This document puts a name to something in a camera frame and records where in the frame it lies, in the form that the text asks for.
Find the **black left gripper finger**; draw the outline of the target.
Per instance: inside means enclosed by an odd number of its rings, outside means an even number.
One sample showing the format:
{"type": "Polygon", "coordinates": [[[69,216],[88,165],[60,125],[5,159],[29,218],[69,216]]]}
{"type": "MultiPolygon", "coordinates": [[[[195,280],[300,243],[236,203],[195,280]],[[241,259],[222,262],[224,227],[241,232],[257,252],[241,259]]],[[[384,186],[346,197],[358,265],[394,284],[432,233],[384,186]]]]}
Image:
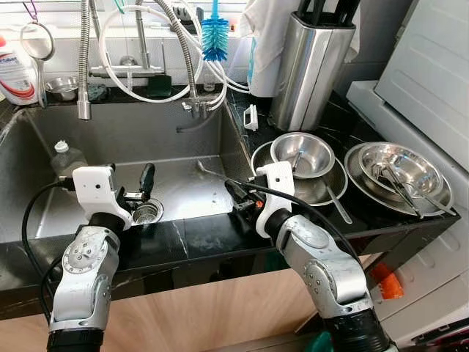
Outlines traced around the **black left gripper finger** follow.
{"type": "Polygon", "coordinates": [[[155,165],[152,162],[144,165],[139,184],[140,200],[142,202],[150,200],[155,185],[155,165]]]}

